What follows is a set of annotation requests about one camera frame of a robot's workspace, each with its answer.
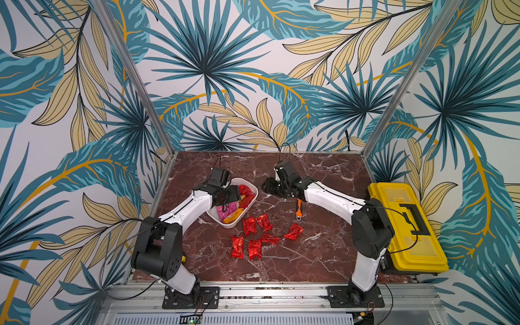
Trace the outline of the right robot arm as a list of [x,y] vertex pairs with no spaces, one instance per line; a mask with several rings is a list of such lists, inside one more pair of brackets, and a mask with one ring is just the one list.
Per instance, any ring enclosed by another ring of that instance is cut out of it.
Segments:
[[301,177],[288,161],[274,166],[275,176],[268,177],[262,190],[282,199],[299,199],[334,213],[352,227],[357,250],[356,265],[350,287],[367,293],[376,285],[382,257],[394,238],[386,209],[377,199],[357,199],[334,190],[311,177]]

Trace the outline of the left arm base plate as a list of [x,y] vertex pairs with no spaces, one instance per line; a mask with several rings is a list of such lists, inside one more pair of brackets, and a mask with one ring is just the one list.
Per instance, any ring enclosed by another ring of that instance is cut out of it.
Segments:
[[219,294],[219,287],[194,287],[188,295],[166,287],[162,308],[164,310],[189,310],[197,307],[203,310],[215,310],[219,305]]

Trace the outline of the white plastic storage box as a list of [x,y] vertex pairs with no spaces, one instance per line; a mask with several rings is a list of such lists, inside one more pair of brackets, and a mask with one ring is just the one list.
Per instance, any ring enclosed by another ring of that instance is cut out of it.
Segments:
[[231,229],[248,213],[258,197],[258,189],[249,181],[233,178],[226,188],[225,203],[218,203],[207,211],[207,215],[220,226]]

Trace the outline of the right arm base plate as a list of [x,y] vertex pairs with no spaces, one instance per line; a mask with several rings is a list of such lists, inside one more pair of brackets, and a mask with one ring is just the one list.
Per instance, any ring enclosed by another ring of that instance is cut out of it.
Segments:
[[372,308],[385,307],[383,295],[377,285],[367,292],[355,286],[326,287],[326,298],[332,308]]

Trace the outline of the pink tea bag large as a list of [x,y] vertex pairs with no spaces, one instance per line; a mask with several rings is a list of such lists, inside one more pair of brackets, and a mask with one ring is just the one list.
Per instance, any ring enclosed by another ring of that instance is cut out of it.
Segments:
[[239,206],[238,202],[228,203],[228,204],[224,204],[222,206],[217,206],[216,211],[217,211],[217,216],[218,216],[220,222],[222,222],[224,218],[226,218],[228,215],[230,215],[235,210],[237,210],[238,206]]

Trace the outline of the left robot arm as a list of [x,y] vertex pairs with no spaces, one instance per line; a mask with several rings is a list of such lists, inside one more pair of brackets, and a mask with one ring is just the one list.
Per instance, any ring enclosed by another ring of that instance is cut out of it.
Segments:
[[183,235],[208,210],[240,200],[239,187],[232,186],[231,180],[227,169],[213,168],[177,207],[143,220],[131,257],[132,268],[161,280],[175,293],[197,297],[199,279],[182,262]]

